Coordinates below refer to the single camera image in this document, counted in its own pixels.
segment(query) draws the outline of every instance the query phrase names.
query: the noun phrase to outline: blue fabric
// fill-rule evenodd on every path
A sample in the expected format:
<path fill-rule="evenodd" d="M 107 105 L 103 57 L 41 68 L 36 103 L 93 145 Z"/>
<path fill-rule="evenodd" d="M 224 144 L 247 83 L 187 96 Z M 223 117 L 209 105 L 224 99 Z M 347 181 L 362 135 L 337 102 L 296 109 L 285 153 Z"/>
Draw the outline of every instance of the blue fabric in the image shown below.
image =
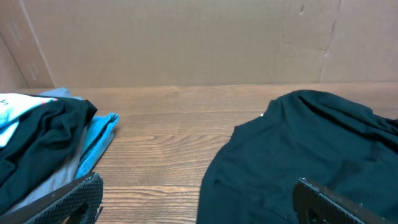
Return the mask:
<path fill-rule="evenodd" d="M 95 116 L 88 125 L 83 154 L 75 179 L 89 173 L 104 154 L 114 137 L 114 127 L 119 121 L 119 115 L 110 113 L 107 116 Z"/>

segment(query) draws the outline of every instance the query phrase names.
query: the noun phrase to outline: black shirt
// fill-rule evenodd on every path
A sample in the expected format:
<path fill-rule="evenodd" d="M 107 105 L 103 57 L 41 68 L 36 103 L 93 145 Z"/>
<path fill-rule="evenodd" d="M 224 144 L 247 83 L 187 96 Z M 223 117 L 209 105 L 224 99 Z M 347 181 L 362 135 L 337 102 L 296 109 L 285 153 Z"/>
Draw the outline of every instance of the black shirt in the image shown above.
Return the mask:
<path fill-rule="evenodd" d="M 0 149 L 0 214 L 63 164 L 95 113 L 89 101 L 58 98 L 20 117 L 12 138 Z"/>
<path fill-rule="evenodd" d="M 235 127 L 201 185 L 197 223 L 298 223 L 298 177 L 398 222 L 398 124 L 339 96 L 295 91 Z"/>

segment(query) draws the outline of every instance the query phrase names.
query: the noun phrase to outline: gray fabric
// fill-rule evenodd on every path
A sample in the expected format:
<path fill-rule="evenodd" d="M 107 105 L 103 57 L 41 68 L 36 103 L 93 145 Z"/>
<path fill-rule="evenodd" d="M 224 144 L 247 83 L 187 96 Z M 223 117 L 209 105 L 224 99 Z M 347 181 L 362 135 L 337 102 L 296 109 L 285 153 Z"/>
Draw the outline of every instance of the gray fabric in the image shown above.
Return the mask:
<path fill-rule="evenodd" d="M 67 97 L 81 100 L 80 97 L 72 97 L 69 90 L 66 88 L 58 88 L 46 91 L 41 93 L 40 96 Z M 22 208 L 23 206 L 26 206 L 36 201 L 37 199 L 49 194 L 50 192 L 53 192 L 54 190 L 57 190 L 60 187 L 63 187 L 64 185 L 69 184 L 71 181 L 73 181 L 73 178 L 79 166 L 86 133 L 87 127 L 85 127 L 83 130 L 83 134 L 81 135 L 80 142 L 78 147 L 76 148 L 75 153 L 65 160 L 65 162 L 60 166 L 59 170 L 54 172 L 45 182 L 41 183 L 26 198 L 12 206 L 5 214 Z"/>

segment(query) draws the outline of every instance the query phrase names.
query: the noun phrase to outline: light blue cloth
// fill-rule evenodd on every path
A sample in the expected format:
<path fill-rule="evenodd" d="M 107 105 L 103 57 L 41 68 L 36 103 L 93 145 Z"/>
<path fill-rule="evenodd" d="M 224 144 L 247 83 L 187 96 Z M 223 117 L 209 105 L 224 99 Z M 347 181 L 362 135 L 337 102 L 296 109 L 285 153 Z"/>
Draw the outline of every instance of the light blue cloth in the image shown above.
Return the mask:
<path fill-rule="evenodd" d="M 41 96 L 72 97 L 78 100 L 83 98 L 72 96 L 67 88 L 57 88 L 45 91 Z M 104 154 L 114 137 L 114 127 L 119 121 L 119 115 L 110 113 L 107 116 L 94 116 L 87 126 L 86 139 L 80 157 L 75 178 L 80 178 L 89 173 Z"/>

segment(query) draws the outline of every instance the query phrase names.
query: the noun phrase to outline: textured black plastic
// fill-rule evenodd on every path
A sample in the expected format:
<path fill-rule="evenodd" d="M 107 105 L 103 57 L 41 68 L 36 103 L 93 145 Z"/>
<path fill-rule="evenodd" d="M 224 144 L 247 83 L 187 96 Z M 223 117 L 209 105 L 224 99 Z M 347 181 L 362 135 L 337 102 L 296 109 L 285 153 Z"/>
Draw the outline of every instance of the textured black plastic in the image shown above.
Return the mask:
<path fill-rule="evenodd" d="M 294 188 L 293 208 L 300 224 L 391 223 L 330 189 L 306 179 L 299 179 Z"/>
<path fill-rule="evenodd" d="M 61 223 L 68 217 L 69 223 L 77 219 L 79 223 L 94 223 L 102 197 L 103 180 L 100 175 L 93 174 L 26 223 Z"/>

